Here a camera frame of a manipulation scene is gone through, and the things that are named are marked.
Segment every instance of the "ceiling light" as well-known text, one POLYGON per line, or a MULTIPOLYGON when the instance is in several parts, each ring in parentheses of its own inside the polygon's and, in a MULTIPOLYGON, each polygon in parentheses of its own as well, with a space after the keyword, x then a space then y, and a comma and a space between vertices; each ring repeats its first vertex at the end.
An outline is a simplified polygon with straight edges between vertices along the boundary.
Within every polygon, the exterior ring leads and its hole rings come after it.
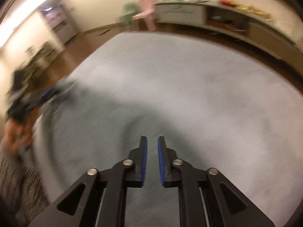
POLYGON ((46 0, 27 0, 15 12, 0 25, 0 47, 2 47, 14 29, 30 15, 40 4, 46 0))
POLYGON ((50 7, 50 8, 48 8, 48 9, 40 9, 40 10, 42 10, 42 11, 50 11, 52 8, 53 8, 53 7, 50 7))

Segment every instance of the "baseboard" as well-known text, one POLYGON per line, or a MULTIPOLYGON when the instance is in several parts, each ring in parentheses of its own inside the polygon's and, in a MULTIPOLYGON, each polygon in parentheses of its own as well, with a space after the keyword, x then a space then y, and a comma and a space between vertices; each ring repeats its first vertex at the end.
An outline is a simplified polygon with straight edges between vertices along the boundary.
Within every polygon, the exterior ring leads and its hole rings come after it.
POLYGON ((104 30, 104 29, 108 29, 108 28, 112 28, 112 27, 119 27, 119 26, 120 26, 120 23, 114 23, 114 24, 110 24, 110 25, 100 26, 100 27, 97 27, 97 28, 93 28, 93 29, 81 32, 81 33, 79 33, 79 35, 84 35, 84 34, 89 33, 89 32, 104 30))

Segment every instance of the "dark clothing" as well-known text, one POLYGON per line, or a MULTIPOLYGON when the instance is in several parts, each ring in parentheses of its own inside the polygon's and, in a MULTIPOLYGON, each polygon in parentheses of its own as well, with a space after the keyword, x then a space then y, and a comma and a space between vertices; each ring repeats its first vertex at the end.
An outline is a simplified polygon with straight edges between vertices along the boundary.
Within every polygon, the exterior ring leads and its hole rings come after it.
POLYGON ((49 205, 39 173, 12 158, 0 145, 0 197, 21 226, 28 226, 49 205))

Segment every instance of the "drawer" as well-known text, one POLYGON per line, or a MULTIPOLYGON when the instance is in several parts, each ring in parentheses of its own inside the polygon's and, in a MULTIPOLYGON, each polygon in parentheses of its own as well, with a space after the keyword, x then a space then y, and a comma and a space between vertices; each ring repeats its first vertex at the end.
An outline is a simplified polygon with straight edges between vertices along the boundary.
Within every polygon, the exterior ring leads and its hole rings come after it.
POLYGON ((160 23, 189 26, 205 24, 205 7, 193 4, 158 4, 156 13, 160 23))
POLYGON ((303 54, 298 49, 291 50, 291 55, 286 62, 303 76, 303 54))
POLYGON ((275 33, 258 23, 250 22, 248 37, 258 45, 275 53, 284 61, 287 61, 291 55, 293 45, 287 42, 278 33, 275 33))

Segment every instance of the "green chair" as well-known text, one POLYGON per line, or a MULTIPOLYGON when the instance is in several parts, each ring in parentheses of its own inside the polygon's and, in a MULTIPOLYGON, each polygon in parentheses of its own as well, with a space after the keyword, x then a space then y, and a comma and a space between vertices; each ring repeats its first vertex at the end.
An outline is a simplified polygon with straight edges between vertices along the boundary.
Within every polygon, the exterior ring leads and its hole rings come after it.
POLYGON ((135 2, 129 2, 123 6, 124 14, 117 18, 117 21, 125 25, 127 30, 132 30, 131 18, 141 11, 135 2))

